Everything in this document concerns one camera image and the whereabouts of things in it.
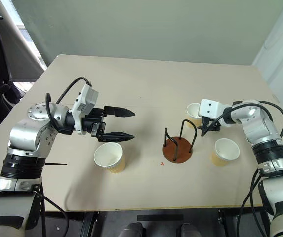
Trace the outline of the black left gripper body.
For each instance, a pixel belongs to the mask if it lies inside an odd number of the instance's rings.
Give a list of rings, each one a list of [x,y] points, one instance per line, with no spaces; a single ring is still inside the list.
[[[83,131],[91,134],[91,137],[95,137],[99,142],[104,141],[104,131],[106,123],[104,119],[104,110],[100,108],[93,108],[91,112],[82,118]]]

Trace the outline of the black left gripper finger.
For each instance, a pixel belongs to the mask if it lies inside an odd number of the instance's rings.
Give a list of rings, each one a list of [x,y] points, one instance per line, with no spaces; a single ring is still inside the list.
[[[134,139],[135,136],[123,132],[102,133],[99,135],[99,142],[123,142]]]
[[[105,106],[104,107],[104,117],[106,117],[107,115],[113,115],[115,117],[126,118],[126,117],[135,116],[135,113],[126,108]]]

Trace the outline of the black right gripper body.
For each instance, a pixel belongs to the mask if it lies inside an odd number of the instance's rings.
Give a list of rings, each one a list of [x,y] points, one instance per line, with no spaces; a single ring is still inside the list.
[[[197,129],[202,131],[204,131],[205,129],[208,129],[208,131],[220,131],[221,129],[220,120],[217,120],[216,118],[203,116]]]

